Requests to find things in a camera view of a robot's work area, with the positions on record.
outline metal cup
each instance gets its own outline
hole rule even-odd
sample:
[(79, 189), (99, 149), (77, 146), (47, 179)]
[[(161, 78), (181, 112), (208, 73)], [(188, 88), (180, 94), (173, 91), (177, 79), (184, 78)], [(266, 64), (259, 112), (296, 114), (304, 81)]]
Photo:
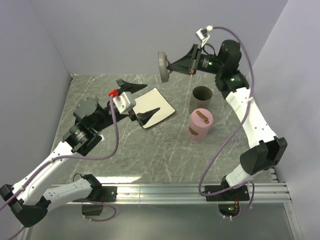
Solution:
[(195, 87), (190, 99), (189, 113), (191, 114), (196, 109), (208, 109), (212, 95), (212, 91), (206, 86)]

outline pink canister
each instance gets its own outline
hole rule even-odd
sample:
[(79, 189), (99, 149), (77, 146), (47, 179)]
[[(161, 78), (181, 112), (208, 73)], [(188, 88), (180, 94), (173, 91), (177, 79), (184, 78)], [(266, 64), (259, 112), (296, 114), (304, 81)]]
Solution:
[(198, 108), (194, 110), (190, 115), (189, 138), (196, 142), (203, 141), (213, 123), (214, 117), (207, 109)]

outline red connector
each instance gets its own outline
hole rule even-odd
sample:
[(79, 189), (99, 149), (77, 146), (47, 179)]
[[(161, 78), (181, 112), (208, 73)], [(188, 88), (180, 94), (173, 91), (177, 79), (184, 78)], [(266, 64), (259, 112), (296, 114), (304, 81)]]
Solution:
[(114, 97), (119, 95), (119, 92), (116, 89), (113, 89), (111, 92), (109, 92), (109, 96), (111, 97), (111, 95), (113, 94)]

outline marble table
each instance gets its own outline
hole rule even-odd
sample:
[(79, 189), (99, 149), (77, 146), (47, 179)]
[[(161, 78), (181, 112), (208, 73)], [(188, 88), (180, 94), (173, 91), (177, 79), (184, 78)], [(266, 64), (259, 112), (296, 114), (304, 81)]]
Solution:
[[(75, 173), (93, 174), (104, 183), (173, 183), (199, 181), (205, 167), (219, 146), (238, 126), (239, 120), (223, 99), (214, 82), (214, 75), (200, 74), (190, 77), (172, 73), (168, 83), (162, 83), (158, 75), (75, 75), (71, 81), (64, 110), (53, 147), (74, 124), (73, 112), (81, 99), (95, 97), (102, 107), (107, 105), (108, 93), (116, 89), (117, 79), (148, 87), (134, 94), (135, 97), (158, 88), (160, 93), (176, 109), (165, 121), (150, 129), (126, 118), (118, 123), (119, 148), (108, 160), (80, 160), (70, 166), (57, 184), (68, 184)], [(202, 143), (191, 141), (187, 136), (189, 125), (189, 100), (196, 86), (212, 89), (213, 98), (209, 107), (214, 123), (207, 139)], [(115, 146), (115, 131), (109, 127), (102, 131), (102, 141), (88, 156), (108, 155)], [(249, 149), (245, 132), (241, 129), (209, 170), (205, 181), (220, 182), (238, 164), (240, 155)], [(260, 173), (256, 182), (273, 180), (270, 171)]]

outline gray wall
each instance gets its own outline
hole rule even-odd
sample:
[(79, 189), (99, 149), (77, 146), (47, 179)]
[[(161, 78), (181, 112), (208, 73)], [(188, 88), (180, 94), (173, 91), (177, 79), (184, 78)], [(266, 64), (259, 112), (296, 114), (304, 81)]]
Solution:
[[(69, 84), (70, 75), (31, 3), (1, 0), (1, 186), (19, 181), (49, 154)], [(8, 207), (0, 212), (0, 222), (0, 239), (19, 227)]]
[(306, 240), (319, 239), (320, 2), (289, 0), (254, 64), (255, 98), (288, 148), (276, 172), (287, 182)]
[[(157, 74), (158, 51), (177, 60), (207, 25), (236, 31), (254, 62), (287, 1), (31, 0), (72, 74)], [(217, 50), (230, 38), (212, 35)]]

